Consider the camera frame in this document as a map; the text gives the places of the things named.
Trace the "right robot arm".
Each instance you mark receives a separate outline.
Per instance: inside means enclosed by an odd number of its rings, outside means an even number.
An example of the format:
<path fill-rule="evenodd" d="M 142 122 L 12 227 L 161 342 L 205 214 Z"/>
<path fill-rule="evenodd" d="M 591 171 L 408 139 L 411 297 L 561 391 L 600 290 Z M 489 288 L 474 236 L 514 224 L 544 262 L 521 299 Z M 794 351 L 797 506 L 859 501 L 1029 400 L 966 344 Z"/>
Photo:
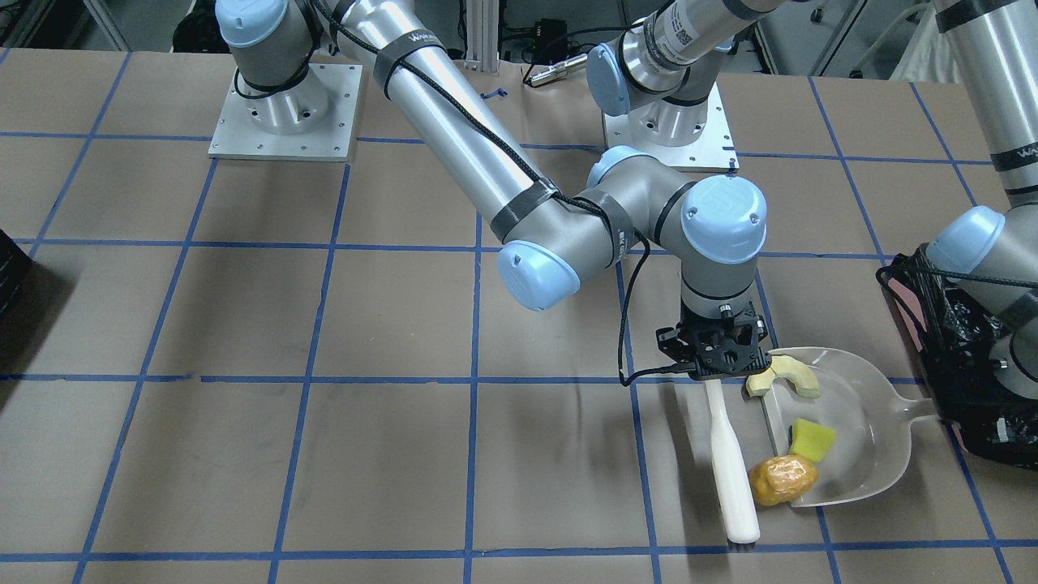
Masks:
<path fill-rule="evenodd" d="M 656 332 L 663 373 L 725 380 L 764 372 L 767 336 L 749 287 L 766 240 L 767 203 L 734 174 L 690 180 L 650 154 L 616 145 L 567 197 L 483 104 L 411 1 L 218 1 L 220 36 L 247 100 L 311 84 L 323 38 L 367 64 L 503 244 L 509 293 L 544 311 L 618 265 L 635 244 L 681 262 L 680 318 Z"/>

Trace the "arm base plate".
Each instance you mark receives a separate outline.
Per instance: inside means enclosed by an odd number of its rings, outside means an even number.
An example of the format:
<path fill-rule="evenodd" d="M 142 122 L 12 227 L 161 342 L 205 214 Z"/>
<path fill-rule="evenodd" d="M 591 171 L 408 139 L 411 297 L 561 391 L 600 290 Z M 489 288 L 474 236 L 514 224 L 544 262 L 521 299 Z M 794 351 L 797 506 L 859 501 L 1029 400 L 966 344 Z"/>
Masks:
<path fill-rule="evenodd" d="M 348 162 L 363 67 L 311 64 L 301 83 L 267 98 L 234 78 L 212 133 L 216 159 Z"/>
<path fill-rule="evenodd" d="M 625 145 L 693 173 L 736 173 L 740 162 L 715 83 L 705 102 L 655 102 L 623 116 L 602 115 L 609 148 Z"/>

